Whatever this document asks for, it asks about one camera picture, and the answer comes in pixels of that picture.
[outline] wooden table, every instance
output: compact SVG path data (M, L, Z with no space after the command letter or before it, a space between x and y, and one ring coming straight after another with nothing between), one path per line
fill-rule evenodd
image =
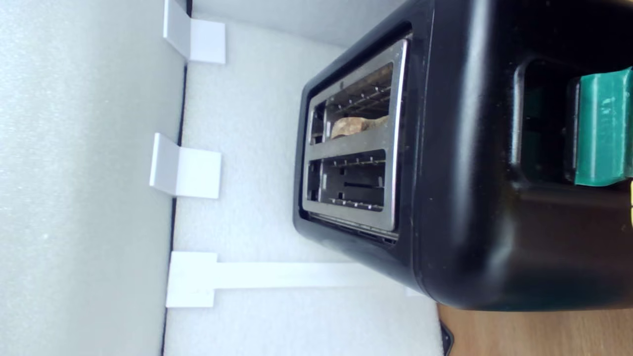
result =
M451 356L633 356L633 309L472 312L439 306Z

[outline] black toaster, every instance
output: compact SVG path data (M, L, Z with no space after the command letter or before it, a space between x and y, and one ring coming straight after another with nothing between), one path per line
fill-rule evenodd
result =
M629 185L568 178L574 80L633 65L631 26L627 1L405 3L303 90L296 229L458 308L633 306Z

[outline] white plastic clip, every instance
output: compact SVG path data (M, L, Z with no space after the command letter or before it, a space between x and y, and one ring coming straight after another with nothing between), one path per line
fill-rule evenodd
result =
M180 147L155 133L149 185L173 196L217 199L221 163L218 152Z
M216 289L361 287L398 288L360 264L218 263L215 253L173 251L166 306L212 307Z
M163 38L189 61L227 62L225 24L190 18L175 0L165 0Z

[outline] green lever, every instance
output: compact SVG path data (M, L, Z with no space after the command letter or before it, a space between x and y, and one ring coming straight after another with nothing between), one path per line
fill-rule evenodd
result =
M575 183L608 186L633 176L631 68L580 78Z

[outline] black edge strip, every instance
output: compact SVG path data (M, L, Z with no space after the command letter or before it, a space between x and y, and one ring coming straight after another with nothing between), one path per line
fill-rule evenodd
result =
M191 0L187 0L187 14L191 15ZM178 127L178 146L182 145L182 128L185 122L185 94L187 92L187 64L185 63L185 68L183 70L183 80L182 80L182 106L180 107L180 123L179 123L179 127ZM173 251L173 234L176 228L176 203L177 203L177 199L173 198L172 199L172 230L170 233L170 237L169 237L169 257L167 260L167 266L169 266L169 264L172 261L172 251ZM165 307L165 318L163 319L163 341L161 344L161 350L160 350L160 354L164 355L165 354L165 335L167 333L167 307Z

